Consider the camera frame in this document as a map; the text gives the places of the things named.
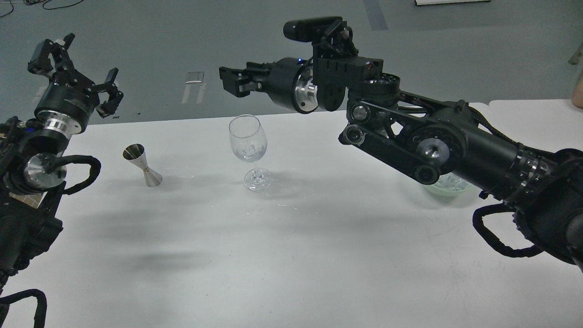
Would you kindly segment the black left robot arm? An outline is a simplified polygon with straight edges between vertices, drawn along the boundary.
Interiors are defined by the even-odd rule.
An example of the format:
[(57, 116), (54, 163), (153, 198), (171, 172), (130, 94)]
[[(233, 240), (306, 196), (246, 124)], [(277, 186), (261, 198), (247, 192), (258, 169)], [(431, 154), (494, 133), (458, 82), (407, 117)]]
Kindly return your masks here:
[(30, 120), (12, 117), (1, 124), (1, 286), (33, 258), (48, 251), (63, 230), (56, 212), (63, 195), (73, 195), (95, 182), (100, 161), (89, 155), (64, 155), (71, 137), (86, 131), (94, 111), (113, 115), (123, 92), (115, 85), (118, 69), (104, 83), (80, 73), (68, 54), (75, 39), (46, 39), (38, 44), (29, 72), (49, 84)]

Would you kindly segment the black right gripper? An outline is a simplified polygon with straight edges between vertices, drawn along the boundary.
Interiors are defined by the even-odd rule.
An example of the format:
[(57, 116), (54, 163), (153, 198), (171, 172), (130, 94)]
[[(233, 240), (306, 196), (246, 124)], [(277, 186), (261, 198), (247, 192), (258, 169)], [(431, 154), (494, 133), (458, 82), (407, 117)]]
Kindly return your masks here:
[(271, 63), (247, 62), (245, 69), (219, 67), (219, 75), (223, 89), (235, 97), (249, 96), (251, 91), (266, 93), (278, 106), (302, 114), (319, 107), (308, 60), (286, 57)]

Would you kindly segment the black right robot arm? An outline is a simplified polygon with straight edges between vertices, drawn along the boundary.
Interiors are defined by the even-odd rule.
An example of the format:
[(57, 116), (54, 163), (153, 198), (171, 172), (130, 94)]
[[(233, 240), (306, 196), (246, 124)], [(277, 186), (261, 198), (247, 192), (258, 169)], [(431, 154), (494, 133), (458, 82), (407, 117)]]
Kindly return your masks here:
[(237, 97), (265, 92), (300, 113), (335, 110), (348, 97), (338, 139), (420, 184), (454, 174), (498, 204), (475, 210), (473, 227), (498, 253), (543, 252), (582, 266), (582, 151), (542, 151), (495, 130), (465, 101), (441, 102), (403, 92), (383, 61), (329, 56), (244, 69), (219, 68), (224, 89)]

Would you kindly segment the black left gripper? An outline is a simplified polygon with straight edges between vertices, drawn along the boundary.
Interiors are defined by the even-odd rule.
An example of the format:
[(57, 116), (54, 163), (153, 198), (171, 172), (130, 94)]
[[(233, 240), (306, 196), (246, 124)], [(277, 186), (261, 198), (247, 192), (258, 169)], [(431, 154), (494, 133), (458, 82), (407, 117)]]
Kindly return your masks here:
[[(49, 80), (49, 85), (35, 109), (35, 118), (45, 123), (54, 113), (66, 115), (77, 123), (73, 126), (73, 133), (83, 133), (98, 105), (96, 94), (108, 94), (108, 100), (96, 107), (101, 118), (108, 118), (118, 110), (124, 93), (119, 91), (115, 83), (118, 68), (111, 68), (104, 83), (98, 85), (94, 85), (94, 81), (85, 75), (76, 73), (67, 52), (74, 39), (75, 34), (69, 33), (64, 37), (64, 44), (50, 39), (38, 43), (27, 64), (27, 70)], [(86, 89), (93, 86), (95, 94), (89, 94)]]

